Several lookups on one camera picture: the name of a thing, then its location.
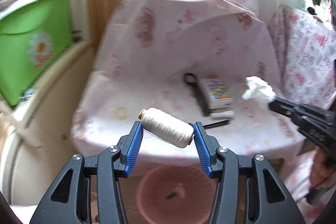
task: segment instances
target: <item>pink fabric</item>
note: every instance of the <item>pink fabric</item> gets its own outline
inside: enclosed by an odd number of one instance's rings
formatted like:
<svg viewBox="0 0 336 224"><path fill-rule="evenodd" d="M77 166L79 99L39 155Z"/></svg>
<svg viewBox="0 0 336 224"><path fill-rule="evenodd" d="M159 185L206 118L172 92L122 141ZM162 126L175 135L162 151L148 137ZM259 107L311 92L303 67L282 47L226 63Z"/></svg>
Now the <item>pink fabric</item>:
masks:
<svg viewBox="0 0 336 224"><path fill-rule="evenodd" d="M241 155L291 160L304 139L296 126L241 98L245 77L252 75L282 96L274 46L257 13L257 0L123 0L73 119L78 150L93 155L116 145L143 108L156 107L185 122L218 121L202 116L183 83L183 74L192 72L216 76L234 99L235 119L208 131L221 145ZM194 143L181 149L144 133L136 170L176 161L198 163Z"/></svg>
<svg viewBox="0 0 336 224"><path fill-rule="evenodd" d="M329 107L336 91L336 32L332 26L306 12L282 6L268 24L268 30L286 98Z"/></svg>

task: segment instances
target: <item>thread spool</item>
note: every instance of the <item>thread spool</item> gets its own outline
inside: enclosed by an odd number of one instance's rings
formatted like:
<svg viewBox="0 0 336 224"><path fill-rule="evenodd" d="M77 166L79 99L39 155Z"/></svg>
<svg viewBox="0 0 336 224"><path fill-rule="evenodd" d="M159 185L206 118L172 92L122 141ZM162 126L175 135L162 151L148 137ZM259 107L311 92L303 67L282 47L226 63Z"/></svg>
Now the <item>thread spool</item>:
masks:
<svg viewBox="0 0 336 224"><path fill-rule="evenodd" d="M139 119L145 130L177 147L185 148L194 138L191 125L159 109L143 109L139 113Z"/></svg>

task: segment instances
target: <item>pink cloth cover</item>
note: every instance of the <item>pink cloth cover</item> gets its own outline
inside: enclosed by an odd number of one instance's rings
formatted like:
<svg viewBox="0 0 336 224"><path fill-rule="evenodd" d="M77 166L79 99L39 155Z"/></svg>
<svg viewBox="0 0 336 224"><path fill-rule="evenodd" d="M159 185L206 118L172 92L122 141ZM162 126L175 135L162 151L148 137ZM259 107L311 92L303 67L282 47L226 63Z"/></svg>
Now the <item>pink cloth cover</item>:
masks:
<svg viewBox="0 0 336 224"><path fill-rule="evenodd" d="M235 153L292 159L303 137L284 117L244 101L245 77L256 75L281 96L280 71L258 0L123 0L101 42L95 70L73 120L73 141L84 155L100 153L128 134L143 108L185 122L203 117L183 83L186 72L218 77L233 97L235 120L208 130ZM180 149L145 133L136 169L157 163L199 162L194 143Z"/></svg>

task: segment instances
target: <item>white tissue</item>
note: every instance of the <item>white tissue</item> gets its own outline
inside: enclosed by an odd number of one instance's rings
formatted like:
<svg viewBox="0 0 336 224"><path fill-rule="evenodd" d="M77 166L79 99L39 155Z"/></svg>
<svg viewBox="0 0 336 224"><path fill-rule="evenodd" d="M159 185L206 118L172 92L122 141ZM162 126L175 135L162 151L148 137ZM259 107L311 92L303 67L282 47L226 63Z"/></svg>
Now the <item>white tissue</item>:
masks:
<svg viewBox="0 0 336 224"><path fill-rule="evenodd" d="M243 99L256 100L261 108L268 108L268 103L274 101L276 94L267 82L257 76L246 77L249 89L241 96Z"/></svg>

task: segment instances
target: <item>pink plastic basket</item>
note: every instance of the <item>pink plastic basket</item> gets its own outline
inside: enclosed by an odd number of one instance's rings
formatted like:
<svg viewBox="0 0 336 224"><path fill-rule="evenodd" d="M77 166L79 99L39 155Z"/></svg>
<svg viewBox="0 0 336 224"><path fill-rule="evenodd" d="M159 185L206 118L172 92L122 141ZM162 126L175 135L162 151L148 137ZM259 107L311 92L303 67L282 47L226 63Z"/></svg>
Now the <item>pink plastic basket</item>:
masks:
<svg viewBox="0 0 336 224"><path fill-rule="evenodd" d="M142 179L137 204L150 224L202 224L209 218L215 188L197 167L161 166Z"/></svg>

